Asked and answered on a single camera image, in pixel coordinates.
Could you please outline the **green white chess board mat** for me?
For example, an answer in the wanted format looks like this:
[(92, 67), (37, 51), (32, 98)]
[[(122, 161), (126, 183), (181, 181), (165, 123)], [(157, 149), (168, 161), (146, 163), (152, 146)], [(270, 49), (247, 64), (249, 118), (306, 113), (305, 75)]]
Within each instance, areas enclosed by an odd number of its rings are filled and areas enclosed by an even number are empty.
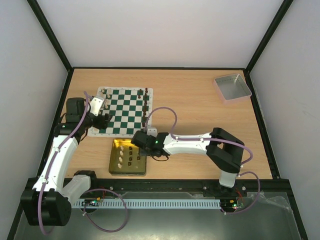
[(152, 120), (147, 118), (153, 108), (152, 88), (100, 86), (97, 93), (105, 98), (99, 112), (112, 118), (106, 129), (91, 127), (90, 137), (131, 138), (136, 131), (151, 125)]

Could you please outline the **gold metal tin tray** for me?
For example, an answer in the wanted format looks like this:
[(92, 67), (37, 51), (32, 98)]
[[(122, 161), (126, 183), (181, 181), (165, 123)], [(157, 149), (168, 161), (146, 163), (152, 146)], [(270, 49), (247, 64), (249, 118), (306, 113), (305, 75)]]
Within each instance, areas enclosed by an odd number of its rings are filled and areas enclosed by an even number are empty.
[(147, 156), (143, 155), (137, 146), (131, 144), (131, 139), (114, 138), (108, 171), (111, 175), (145, 176), (147, 172)]

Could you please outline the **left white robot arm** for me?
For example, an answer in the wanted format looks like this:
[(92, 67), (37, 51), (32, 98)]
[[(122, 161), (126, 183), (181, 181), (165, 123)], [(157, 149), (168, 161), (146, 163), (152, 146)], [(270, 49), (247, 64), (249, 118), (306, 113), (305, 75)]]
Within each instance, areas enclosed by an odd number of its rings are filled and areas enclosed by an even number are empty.
[(91, 187), (96, 176), (92, 171), (77, 173), (67, 185), (64, 180), (82, 136), (92, 127), (107, 128), (112, 117), (100, 112), (105, 102), (100, 96), (72, 97), (66, 101), (65, 121), (59, 121), (54, 129), (45, 167), (33, 187), (20, 198), (31, 226), (65, 226), (73, 204)]

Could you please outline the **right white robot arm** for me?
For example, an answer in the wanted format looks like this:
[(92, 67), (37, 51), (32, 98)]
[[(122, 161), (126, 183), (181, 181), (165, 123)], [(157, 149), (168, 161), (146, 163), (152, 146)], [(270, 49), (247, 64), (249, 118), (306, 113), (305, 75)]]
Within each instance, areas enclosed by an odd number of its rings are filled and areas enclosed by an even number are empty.
[(210, 158), (220, 169), (218, 191), (229, 196), (236, 189), (236, 177), (240, 172), (245, 144), (225, 131), (215, 127), (212, 132), (200, 135), (175, 135), (160, 132), (156, 136), (138, 130), (131, 144), (153, 158), (176, 154), (198, 154)]

